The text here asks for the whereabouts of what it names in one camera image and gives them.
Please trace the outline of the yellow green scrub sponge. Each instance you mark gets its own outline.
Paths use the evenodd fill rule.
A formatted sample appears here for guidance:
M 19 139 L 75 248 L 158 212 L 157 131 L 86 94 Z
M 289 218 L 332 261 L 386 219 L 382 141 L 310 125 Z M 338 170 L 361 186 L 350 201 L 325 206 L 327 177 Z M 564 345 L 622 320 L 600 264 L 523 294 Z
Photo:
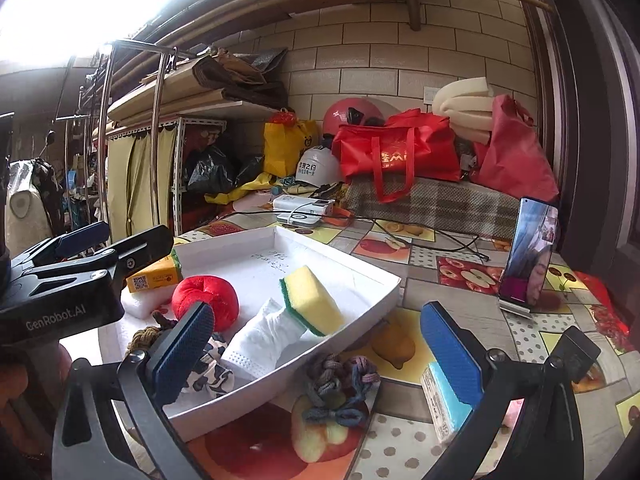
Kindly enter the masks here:
M 335 300 L 308 266 L 280 279 L 286 310 L 314 336 L 330 336 L 345 324 Z

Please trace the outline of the dark wooden door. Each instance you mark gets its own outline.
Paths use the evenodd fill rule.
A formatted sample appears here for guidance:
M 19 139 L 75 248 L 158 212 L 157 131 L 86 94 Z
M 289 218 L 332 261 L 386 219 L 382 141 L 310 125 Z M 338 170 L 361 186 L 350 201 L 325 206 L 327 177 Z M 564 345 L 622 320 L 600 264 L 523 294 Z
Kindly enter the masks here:
M 560 253 L 622 294 L 639 283 L 639 0 L 540 0 L 532 31 Z

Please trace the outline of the black plastic bag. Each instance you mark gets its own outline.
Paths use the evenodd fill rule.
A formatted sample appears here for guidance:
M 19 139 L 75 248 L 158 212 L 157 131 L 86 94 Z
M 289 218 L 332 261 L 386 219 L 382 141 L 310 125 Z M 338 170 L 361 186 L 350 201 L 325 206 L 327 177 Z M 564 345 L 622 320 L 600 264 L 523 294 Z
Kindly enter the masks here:
M 239 158 L 233 152 L 209 145 L 193 159 L 186 189 L 193 193 L 227 194 L 253 181 L 264 169 L 264 156 Z

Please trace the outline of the yellow small box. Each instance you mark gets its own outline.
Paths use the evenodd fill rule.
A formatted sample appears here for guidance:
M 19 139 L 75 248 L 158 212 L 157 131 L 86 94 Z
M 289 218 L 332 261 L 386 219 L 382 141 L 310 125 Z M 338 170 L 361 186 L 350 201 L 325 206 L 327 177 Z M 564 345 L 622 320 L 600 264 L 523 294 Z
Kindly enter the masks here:
M 145 292 L 146 290 L 177 285 L 181 280 L 181 264 L 177 255 L 172 252 L 132 274 L 126 279 L 126 284 L 128 290 L 133 294 L 134 292 Z

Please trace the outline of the white face mask pack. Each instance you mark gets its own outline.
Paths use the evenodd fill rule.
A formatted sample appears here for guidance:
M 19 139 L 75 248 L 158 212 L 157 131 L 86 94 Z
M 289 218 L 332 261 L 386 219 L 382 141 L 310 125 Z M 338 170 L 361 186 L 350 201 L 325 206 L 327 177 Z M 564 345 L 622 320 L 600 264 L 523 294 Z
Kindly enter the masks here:
M 244 380 L 262 378 L 276 369 L 283 350 L 306 330 L 285 306 L 269 299 L 231 338 L 221 363 Z

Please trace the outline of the red plastic bag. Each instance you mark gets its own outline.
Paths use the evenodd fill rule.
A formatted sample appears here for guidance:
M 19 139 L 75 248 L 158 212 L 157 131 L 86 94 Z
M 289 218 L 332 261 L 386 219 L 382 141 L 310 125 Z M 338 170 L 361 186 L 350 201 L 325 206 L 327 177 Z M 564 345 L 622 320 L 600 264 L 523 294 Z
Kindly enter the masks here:
M 590 310 L 596 320 L 597 329 L 612 339 L 626 338 L 629 335 L 629 328 L 616 313 L 605 284 L 600 278 L 584 272 L 577 271 L 576 275 L 596 297 L 596 302 Z

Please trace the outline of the blue tissue pack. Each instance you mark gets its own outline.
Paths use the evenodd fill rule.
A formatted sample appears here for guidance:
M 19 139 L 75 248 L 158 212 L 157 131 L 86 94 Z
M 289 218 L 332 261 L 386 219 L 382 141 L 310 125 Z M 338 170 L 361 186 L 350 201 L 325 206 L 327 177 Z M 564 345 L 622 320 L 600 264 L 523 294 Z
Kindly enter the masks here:
M 439 443 L 448 444 L 471 415 L 472 408 L 458 399 L 436 361 L 429 362 L 425 367 L 421 386 L 436 438 Z

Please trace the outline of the red nonwoven bag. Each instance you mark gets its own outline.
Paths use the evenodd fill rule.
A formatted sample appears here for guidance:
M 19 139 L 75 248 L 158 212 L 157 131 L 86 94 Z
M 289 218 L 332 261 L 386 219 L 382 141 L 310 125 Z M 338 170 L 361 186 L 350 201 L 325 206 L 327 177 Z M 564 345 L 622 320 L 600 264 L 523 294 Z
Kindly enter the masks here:
M 554 203 L 559 188 L 542 150 L 533 117 L 510 96 L 492 101 L 492 130 L 487 146 L 475 144 L 477 166 L 471 181 L 518 200 L 523 197 Z

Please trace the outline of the cream foam roll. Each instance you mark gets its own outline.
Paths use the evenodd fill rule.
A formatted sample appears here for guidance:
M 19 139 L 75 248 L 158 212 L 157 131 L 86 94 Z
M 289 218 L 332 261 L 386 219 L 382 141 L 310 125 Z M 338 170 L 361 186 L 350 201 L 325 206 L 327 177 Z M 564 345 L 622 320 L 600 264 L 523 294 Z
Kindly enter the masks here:
M 490 140 L 494 92 L 485 77 L 450 82 L 433 98 L 432 112 L 449 119 L 456 136 L 480 145 Z

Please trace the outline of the yellow shopping bag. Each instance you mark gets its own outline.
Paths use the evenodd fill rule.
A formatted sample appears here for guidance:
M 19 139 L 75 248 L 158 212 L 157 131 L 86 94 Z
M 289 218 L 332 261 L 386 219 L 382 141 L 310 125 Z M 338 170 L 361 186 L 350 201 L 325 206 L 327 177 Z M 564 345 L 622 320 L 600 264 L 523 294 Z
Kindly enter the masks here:
M 279 110 L 264 125 L 264 171 L 279 178 L 294 176 L 299 159 L 318 143 L 314 120 L 299 119 L 293 112 Z

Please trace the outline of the patterned cloth toy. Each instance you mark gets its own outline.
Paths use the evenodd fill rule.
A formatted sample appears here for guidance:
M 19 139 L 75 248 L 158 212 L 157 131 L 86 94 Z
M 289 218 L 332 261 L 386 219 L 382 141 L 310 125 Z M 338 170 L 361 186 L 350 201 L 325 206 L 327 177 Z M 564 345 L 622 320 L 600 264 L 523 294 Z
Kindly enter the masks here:
M 206 392 L 212 399 L 225 396 L 234 389 L 234 374 L 223 366 L 221 358 L 228 347 L 221 333 L 212 333 L 204 350 L 181 388 L 181 392 Z

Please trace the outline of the white shallow box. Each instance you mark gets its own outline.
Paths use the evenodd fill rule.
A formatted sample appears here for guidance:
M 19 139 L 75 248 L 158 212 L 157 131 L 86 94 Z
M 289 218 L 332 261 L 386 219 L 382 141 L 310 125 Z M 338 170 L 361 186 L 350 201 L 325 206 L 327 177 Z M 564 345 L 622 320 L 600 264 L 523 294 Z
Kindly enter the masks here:
M 341 352 L 367 333 L 395 307 L 399 296 L 399 276 L 280 226 L 181 244 L 176 255 L 184 276 L 215 275 L 235 289 L 240 315 L 224 334 L 227 340 L 268 300 L 283 304 L 281 278 L 302 266 L 314 272 L 345 319 L 332 336 L 304 333 L 283 350 L 277 368 L 263 378 L 254 382 L 238 379 L 234 389 L 218 399 L 206 392 L 183 394 L 167 405 L 164 412 L 185 441 L 274 399 L 309 360 L 318 354 Z

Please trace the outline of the smartphone on stand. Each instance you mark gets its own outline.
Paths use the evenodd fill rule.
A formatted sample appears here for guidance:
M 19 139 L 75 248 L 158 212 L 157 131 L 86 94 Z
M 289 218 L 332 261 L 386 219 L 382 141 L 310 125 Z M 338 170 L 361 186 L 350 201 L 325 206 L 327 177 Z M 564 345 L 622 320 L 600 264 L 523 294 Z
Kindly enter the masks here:
M 558 208 L 523 197 L 511 249 L 498 285 L 499 308 L 531 318 L 551 260 L 558 234 Z

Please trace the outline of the red helmet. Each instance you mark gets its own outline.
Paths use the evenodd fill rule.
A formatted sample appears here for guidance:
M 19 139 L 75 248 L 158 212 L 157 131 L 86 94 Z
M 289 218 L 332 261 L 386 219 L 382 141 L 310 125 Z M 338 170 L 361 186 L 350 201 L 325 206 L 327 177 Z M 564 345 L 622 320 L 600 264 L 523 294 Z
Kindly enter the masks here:
M 365 98 L 341 99 L 332 104 L 323 116 L 322 132 L 335 136 L 339 126 L 382 126 L 382 112 Z

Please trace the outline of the red plush apple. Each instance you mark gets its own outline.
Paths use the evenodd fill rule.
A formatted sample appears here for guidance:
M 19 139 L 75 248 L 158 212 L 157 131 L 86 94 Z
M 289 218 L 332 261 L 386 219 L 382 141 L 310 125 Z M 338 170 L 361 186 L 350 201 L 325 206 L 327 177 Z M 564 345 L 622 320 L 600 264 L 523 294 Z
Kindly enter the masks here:
M 208 304 L 214 315 L 214 331 L 228 330 L 238 319 L 240 304 L 233 286 L 213 275 L 194 275 L 184 278 L 171 296 L 171 307 L 177 320 L 189 311 L 192 304 Z

